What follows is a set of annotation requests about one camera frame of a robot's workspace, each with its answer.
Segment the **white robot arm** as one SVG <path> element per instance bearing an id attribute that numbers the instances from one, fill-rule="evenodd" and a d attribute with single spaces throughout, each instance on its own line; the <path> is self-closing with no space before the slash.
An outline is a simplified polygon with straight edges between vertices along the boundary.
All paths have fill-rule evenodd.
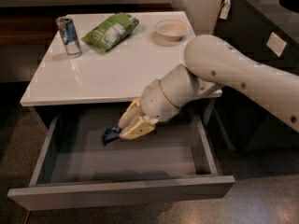
<path id="1" fill-rule="evenodd" d="M 136 139 L 152 132 L 187 103 L 223 87 L 241 92 L 295 131 L 299 131 L 299 76 L 240 53 L 213 35 L 199 35 L 184 51 L 184 63 L 152 81 L 122 115 L 120 137 Z"/>

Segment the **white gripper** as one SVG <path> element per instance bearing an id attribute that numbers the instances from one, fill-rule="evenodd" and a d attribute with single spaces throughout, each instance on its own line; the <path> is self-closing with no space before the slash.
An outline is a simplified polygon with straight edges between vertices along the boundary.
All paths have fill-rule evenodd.
<path id="1" fill-rule="evenodd" d="M 156 79 L 144 89 L 140 99 L 135 98 L 122 114 L 118 123 L 120 138 L 133 140 L 148 134 L 155 129 L 158 120 L 167 122 L 178 112 L 179 109 L 165 98 L 161 81 Z"/>

